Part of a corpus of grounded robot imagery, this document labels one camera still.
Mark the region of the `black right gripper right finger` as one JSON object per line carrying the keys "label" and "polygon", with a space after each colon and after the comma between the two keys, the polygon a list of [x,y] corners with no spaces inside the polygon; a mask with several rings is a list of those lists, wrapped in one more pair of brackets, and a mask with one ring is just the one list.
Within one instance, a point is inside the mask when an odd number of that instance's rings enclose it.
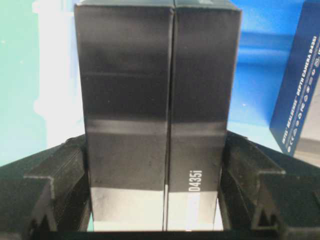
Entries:
{"label": "black right gripper right finger", "polygon": [[218,191],[225,230],[320,237],[320,169],[228,132]]}

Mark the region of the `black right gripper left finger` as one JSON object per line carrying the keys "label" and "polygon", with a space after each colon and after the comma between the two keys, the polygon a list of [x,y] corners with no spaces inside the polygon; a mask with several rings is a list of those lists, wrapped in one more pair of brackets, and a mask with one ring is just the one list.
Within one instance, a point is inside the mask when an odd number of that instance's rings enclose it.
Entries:
{"label": "black right gripper left finger", "polygon": [[85,135],[1,166],[2,240],[36,240],[38,232],[85,232],[90,215]]}

